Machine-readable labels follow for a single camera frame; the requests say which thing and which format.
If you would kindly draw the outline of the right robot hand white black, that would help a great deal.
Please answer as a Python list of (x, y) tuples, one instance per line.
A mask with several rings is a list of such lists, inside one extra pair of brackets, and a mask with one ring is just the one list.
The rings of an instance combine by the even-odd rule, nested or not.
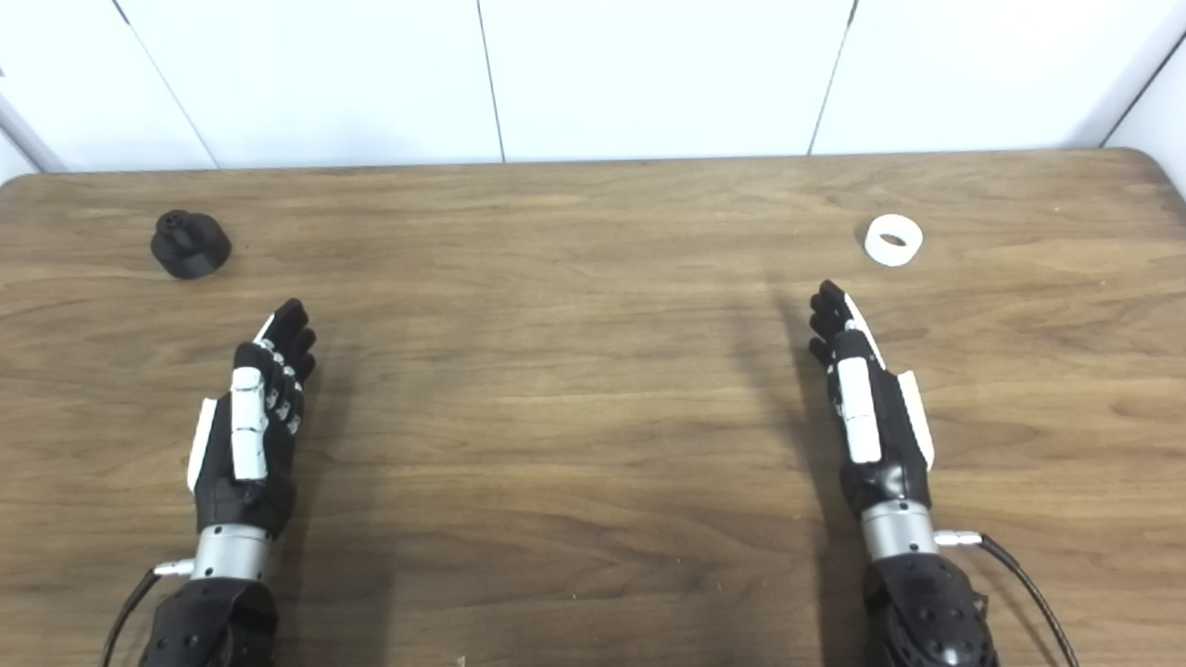
[(931, 510), (935, 443), (913, 371), (890, 371), (863, 313), (825, 280), (810, 299), (809, 350), (825, 368), (827, 395), (841, 425), (841, 490), (859, 516), (881, 503)]

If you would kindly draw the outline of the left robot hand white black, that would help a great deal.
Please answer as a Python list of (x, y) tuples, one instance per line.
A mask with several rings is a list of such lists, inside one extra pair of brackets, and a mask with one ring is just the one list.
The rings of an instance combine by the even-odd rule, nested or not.
[(234, 350), (227, 393), (205, 398), (196, 423), (186, 477), (196, 531), (238, 525), (279, 536), (288, 526), (315, 341), (305, 305), (291, 298)]

